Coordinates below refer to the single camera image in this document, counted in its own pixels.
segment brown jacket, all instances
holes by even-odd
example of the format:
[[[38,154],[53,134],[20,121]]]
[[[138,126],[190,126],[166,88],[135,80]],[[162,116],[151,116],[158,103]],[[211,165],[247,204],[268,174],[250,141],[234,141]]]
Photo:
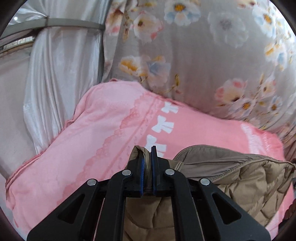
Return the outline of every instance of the brown jacket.
[[[152,188],[151,162],[144,147],[135,146],[130,160],[145,156],[144,188]],[[272,219],[291,184],[295,165],[287,161],[228,149],[196,145],[168,160],[172,169],[199,180],[207,177],[260,224]],[[175,240],[170,198],[144,196],[128,198],[124,220],[124,241]]]

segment silver screw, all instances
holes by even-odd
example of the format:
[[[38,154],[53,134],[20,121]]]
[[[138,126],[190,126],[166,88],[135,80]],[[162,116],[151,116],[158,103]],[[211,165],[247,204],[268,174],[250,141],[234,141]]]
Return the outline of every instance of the silver screw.
[[[200,180],[200,183],[201,183],[202,185],[204,185],[204,186],[207,186],[207,185],[210,184],[210,180],[207,179],[207,178],[203,178],[203,179]]]
[[[174,171],[173,169],[166,169],[166,170],[165,170],[165,173],[166,173],[167,175],[174,175],[175,171]]]
[[[96,184],[96,180],[95,179],[89,179],[87,181],[87,185],[89,185],[89,186],[94,186],[95,184]]]
[[[125,169],[122,171],[122,175],[124,175],[124,176],[129,176],[130,174],[131,174],[131,171],[128,169]]]

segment gray band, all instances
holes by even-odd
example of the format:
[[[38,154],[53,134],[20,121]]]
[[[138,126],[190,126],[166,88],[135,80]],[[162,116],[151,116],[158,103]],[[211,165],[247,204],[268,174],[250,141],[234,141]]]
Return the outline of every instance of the gray band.
[[[67,19],[67,18],[46,18],[36,19],[30,21],[24,21],[14,25],[7,26],[1,35],[1,39],[4,39],[10,35],[20,33],[26,30],[47,28],[47,27],[80,27],[80,28],[94,28],[101,31],[105,30],[105,26],[99,23],[90,21],[84,21],[79,19]]]

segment floral fabric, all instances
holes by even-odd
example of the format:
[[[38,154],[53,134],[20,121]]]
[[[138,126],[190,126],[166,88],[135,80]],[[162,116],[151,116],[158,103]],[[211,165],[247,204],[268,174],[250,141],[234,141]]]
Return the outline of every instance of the floral fabric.
[[[277,133],[296,157],[296,37],[269,0],[114,0],[104,44],[103,81]]]

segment pink towel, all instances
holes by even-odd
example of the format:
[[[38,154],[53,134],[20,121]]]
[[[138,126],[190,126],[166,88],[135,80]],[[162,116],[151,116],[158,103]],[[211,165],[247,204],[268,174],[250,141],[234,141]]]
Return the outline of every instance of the pink towel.
[[[49,148],[10,177],[7,206],[16,224],[28,233],[85,181],[108,179],[122,170],[134,145],[148,150],[156,145],[159,156],[172,159],[197,144],[284,159],[276,135],[200,113],[137,82],[113,81],[92,87]],[[289,190],[267,227],[272,237],[292,201]]]

